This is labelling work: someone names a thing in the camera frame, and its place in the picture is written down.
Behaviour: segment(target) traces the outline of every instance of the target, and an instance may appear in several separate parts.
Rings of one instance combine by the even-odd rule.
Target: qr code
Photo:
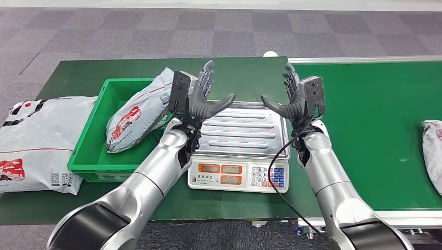
[[[62,185],[72,186],[73,173],[62,173]]]
[[[51,173],[51,186],[60,186],[60,174]]]
[[[166,105],[169,103],[169,99],[170,99],[170,95],[169,93],[164,93],[162,95],[159,96],[159,99],[161,100],[161,102],[163,103],[163,105]]]

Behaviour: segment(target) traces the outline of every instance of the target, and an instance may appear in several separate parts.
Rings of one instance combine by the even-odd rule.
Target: green table
[[[153,77],[164,67],[195,74],[206,61],[202,58],[63,61],[38,98],[94,96],[107,78]],[[287,96],[281,76],[285,62],[284,57],[216,58],[216,83],[210,98],[220,99],[234,92],[237,101],[259,101],[259,96],[266,94],[285,103]],[[442,120],[439,97],[442,61],[295,63],[302,77],[311,74],[324,77],[323,121],[336,154],[366,202],[375,210],[386,211],[382,213],[442,218],[442,198],[431,185],[422,159],[420,125],[425,119]],[[290,188],[285,196],[304,216],[320,217],[316,199],[293,150],[290,167]],[[55,223],[73,208],[117,185],[83,183],[77,196],[49,191],[2,194],[0,223]],[[185,174],[162,201],[152,220],[295,217],[274,194],[191,190]]]

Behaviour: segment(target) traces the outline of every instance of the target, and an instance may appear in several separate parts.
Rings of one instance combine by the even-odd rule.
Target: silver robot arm
[[[398,230],[388,225],[355,190],[339,159],[324,124],[322,78],[299,80],[293,66],[286,65],[284,82],[290,99],[280,105],[261,99],[269,109],[289,119],[298,163],[305,170],[325,220],[332,250],[414,249]]]
[[[202,122],[229,107],[235,95],[208,103],[213,61],[199,78],[176,71],[168,123],[158,146],[119,187],[68,213],[58,223],[47,250],[132,250],[158,204],[192,164]]]

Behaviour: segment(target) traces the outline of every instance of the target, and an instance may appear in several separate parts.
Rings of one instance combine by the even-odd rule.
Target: green plastic crate
[[[68,169],[87,182],[123,182],[157,145],[164,129],[149,133],[137,146],[117,154],[106,152],[109,119],[153,78],[107,79],[68,162]]]

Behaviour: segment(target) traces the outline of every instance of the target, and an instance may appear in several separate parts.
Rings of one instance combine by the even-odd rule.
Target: white plastic bag
[[[422,148],[425,165],[431,182],[442,195],[442,121],[426,120],[422,122]]]
[[[139,144],[167,113],[174,72],[165,68],[151,84],[135,94],[106,126],[108,153],[119,153]]]
[[[67,169],[96,97],[14,105],[0,128],[0,193],[54,190],[76,195],[82,179]]]

